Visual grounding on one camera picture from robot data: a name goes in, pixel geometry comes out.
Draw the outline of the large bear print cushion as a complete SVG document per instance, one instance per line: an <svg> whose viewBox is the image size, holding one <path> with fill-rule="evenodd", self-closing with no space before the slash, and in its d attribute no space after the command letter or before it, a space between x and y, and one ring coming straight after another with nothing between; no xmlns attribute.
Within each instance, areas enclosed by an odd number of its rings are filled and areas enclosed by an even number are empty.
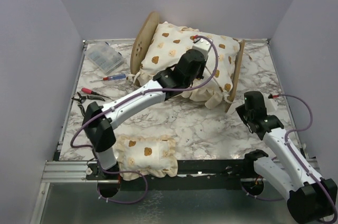
<svg viewBox="0 0 338 224"><path fill-rule="evenodd" d="M160 71L166 88L193 88L183 98L213 109L236 96L244 42L168 22L146 23L132 49L130 70L134 84L143 86Z"/></svg>

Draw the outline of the wooden pet bed frame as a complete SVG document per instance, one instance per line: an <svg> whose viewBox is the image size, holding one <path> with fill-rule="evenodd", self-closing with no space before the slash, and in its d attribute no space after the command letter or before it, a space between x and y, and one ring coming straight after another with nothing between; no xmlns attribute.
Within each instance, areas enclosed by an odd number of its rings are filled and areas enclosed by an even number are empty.
<svg viewBox="0 0 338 224"><path fill-rule="evenodd" d="M159 71L176 64L181 55L192 48L196 35L213 41L217 52L210 51L204 78L195 80L194 85L205 82L212 72L215 75L205 86L185 91L181 96L192 101L202 101L208 109L224 103L225 111L228 112L237 92L245 42L187 26L160 22L158 12L149 14L133 45L130 71L134 76L134 84L142 86Z"/></svg>

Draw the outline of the small bear print pillow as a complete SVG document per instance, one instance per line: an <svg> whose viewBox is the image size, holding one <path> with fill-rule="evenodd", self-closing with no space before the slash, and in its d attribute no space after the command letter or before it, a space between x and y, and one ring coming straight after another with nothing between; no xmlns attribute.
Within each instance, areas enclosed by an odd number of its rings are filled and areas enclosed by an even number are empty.
<svg viewBox="0 0 338 224"><path fill-rule="evenodd" d="M178 172L176 141L168 135L141 137L120 135L113 146L121 177L125 181L142 175L174 177Z"/></svg>

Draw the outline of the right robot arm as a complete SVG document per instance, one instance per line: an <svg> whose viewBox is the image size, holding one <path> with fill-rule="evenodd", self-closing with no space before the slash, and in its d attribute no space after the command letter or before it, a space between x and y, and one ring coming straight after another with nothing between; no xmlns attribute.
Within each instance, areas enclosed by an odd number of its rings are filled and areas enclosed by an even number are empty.
<svg viewBox="0 0 338 224"><path fill-rule="evenodd" d="M337 222L337 184L324 178L301 154L289 138L290 130L275 115L269 115L264 96L259 91L244 94L244 103L236 108L242 122L276 155L281 165L267 153L255 150L245 155L242 170L246 176L265 178L286 201L288 211L297 223Z"/></svg>

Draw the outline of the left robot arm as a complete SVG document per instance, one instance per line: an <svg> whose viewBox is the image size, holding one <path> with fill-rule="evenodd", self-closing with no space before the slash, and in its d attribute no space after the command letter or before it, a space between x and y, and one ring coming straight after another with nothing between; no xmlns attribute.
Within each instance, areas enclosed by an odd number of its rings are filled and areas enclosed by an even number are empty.
<svg viewBox="0 0 338 224"><path fill-rule="evenodd" d="M98 172L103 178L113 178L118 170L113 150L114 129L138 112L188 90L195 79L203 76L208 53L198 48L189 49L177 64L158 72L132 93L103 106L90 103L82 125L100 163Z"/></svg>

